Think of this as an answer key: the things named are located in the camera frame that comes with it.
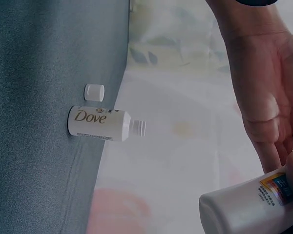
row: bottle cap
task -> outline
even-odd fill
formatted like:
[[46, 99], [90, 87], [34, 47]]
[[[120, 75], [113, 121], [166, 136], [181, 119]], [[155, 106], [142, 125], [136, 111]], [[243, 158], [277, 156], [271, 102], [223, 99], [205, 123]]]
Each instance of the bottle cap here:
[[104, 86], [99, 84], [87, 84], [84, 88], [84, 99], [87, 101], [103, 101]]
[[146, 122], [142, 120], [131, 120], [130, 121], [130, 132], [138, 135], [140, 137], [144, 137], [146, 134]]

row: colorful label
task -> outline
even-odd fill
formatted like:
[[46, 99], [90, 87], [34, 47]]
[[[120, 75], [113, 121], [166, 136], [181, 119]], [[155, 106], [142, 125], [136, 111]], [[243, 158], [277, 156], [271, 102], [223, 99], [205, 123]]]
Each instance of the colorful label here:
[[276, 173], [261, 180], [260, 184], [275, 195], [281, 206], [293, 201], [293, 192], [289, 187], [285, 173]]

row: sleeve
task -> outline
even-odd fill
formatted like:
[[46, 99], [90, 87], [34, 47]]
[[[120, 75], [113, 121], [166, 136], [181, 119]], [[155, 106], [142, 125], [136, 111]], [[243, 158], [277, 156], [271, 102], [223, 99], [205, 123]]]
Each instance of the sleeve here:
[[277, 0], [237, 0], [237, 2], [248, 6], [268, 6], [277, 2]]

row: bottle label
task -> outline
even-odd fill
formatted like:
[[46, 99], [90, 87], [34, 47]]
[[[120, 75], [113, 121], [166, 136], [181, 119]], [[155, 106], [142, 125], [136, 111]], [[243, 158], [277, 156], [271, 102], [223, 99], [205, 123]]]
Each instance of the bottle label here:
[[112, 137], [108, 136], [96, 136], [96, 135], [91, 135], [91, 134], [83, 134], [83, 133], [77, 133], [78, 136], [81, 137], [92, 137], [100, 140], [114, 140]]
[[281, 206], [293, 201], [293, 192], [289, 187], [285, 173], [276, 173], [259, 182], [262, 185], [261, 189], [272, 192]]

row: bottle neck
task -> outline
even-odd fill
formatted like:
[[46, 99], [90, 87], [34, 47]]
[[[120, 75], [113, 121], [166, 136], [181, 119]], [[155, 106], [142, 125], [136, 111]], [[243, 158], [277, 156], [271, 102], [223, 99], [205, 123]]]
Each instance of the bottle neck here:
[[144, 137], [146, 134], [146, 122], [142, 120], [130, 120], [129, 132]]

